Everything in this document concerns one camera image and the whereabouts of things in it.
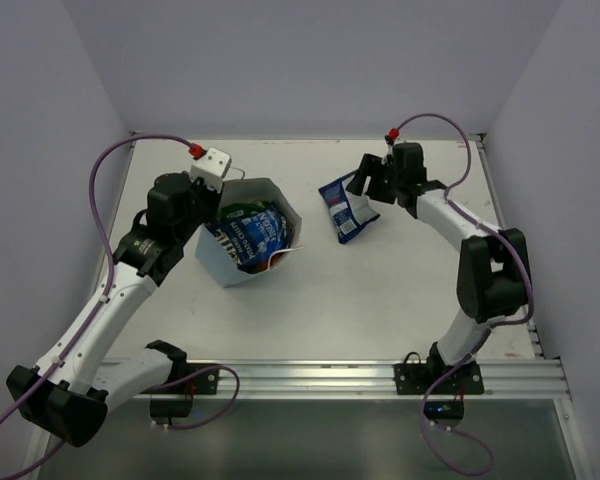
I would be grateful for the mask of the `light blue paper bag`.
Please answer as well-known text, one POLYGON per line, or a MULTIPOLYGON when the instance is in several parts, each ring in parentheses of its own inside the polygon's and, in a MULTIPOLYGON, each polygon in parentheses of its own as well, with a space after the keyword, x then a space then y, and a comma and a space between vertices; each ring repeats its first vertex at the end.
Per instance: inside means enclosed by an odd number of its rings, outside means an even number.
POLYGON ((223 287, 267 275, 300 248, 302 219, 269 178, 225 183, 218 217, 200 229, 195 257, 223 287))

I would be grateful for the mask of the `blue white snack bag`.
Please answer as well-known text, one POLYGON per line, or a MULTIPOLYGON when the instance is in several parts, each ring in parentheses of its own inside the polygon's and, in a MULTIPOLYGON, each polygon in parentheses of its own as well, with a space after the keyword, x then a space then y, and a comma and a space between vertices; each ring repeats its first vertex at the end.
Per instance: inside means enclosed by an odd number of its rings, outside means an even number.
POLYGON ((357 196, 346 189, 354 176, 355 171, 351 171, 318 189, 341 245, 352 241, 380 218, 380 214, 370 206, 367 196, 357 196))

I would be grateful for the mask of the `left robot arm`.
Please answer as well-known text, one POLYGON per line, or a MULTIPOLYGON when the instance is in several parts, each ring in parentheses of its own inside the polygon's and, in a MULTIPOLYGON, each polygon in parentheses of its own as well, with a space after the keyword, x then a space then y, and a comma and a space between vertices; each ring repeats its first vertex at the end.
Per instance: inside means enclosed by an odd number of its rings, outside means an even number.
POLYGON ((106 417, 140 393, 173 393, 188 379, 186 353, 165 341, 105 373, 104 356, 139 307, 184 256, 193 233, 217 214, 223 187, 188 173, 159 176, 146 209, 120 240, 103 285, 63 337, 34 366, 6 380, 22 417, 73 447, 88 443, 106 417))

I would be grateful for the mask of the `red chips bag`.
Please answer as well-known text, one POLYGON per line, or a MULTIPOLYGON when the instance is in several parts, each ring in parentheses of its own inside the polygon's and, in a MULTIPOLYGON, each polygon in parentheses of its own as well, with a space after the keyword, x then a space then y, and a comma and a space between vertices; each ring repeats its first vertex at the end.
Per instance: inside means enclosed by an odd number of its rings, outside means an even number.
POLYGON ((271 268, 273 268, 277 262, 282 260, 285 255, 286 255, 286 252, 284 252, 284 251, 276 251, 276 252, 273 252, 266 259, 263 259, 263 260, 254 259, 253 261, 249 261, 247 263, 240 265, 238 267, 238 269, 240 271, 250 274, 250 275, 255 275, 255 274, 262 273, 262 272, 266 272, 266 271, 270 270, 271 268))

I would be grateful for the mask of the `blue kettle chips bag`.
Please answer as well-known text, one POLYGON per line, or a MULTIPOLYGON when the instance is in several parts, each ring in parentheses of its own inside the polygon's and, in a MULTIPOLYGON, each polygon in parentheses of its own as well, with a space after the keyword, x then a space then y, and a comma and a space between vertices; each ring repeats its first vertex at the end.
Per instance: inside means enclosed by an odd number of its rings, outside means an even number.
POLYGON ((273 252, 287 248, 292 233, 290 222, 275 204, 262 213, 232 221, 220 219, 206 228, 237 268, 254 259, 266 259, 273 252))

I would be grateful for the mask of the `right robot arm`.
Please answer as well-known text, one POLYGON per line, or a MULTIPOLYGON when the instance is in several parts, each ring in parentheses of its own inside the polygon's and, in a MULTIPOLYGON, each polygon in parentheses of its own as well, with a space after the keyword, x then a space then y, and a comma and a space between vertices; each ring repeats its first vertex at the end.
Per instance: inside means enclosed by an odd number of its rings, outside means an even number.
POLYGON ((485 223, 450 199, 450 188, 428 177, 423 148, 414 142, 395 144, 383 157, 365 154, 347 191, 398 204, 458 252, 459 311, 431 346, 425 369, 431 389, 450 391, 491 332, 531 304, 524 234, 485 223))

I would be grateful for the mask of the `green snack bag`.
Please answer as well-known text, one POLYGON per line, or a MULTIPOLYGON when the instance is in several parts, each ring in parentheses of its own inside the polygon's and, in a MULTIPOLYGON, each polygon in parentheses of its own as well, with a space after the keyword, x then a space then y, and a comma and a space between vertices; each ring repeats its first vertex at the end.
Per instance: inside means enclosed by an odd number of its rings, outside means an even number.
POLYGON ((222 221, 242 219, 245 217, 250 217, 254 214, 262 213, 273 206, 274 204, 271 201, 266 200, 236 202, 226 205, 220 209, 220 219, 222 221))

